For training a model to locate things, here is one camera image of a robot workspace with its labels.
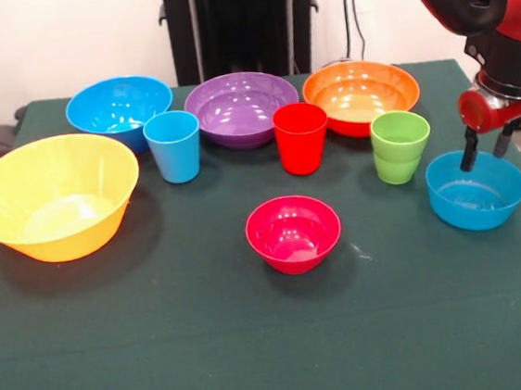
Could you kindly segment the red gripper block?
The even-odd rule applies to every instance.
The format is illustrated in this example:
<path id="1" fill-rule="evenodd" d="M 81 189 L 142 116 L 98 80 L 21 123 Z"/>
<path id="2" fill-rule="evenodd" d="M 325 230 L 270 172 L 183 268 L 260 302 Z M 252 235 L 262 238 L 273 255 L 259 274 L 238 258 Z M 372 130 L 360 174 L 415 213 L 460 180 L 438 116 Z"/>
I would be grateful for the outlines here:
<path id="1" fill-rule="evenodd" d="M 471 171 L 477 157 L 477 133 L 502 128 L 493 156 L 503 158 L 521 122 L 521 99 L 502 99 L 484 90 L 468 90 L 458 100 L 459 115 L 466 126 L 460 170 Z"/>

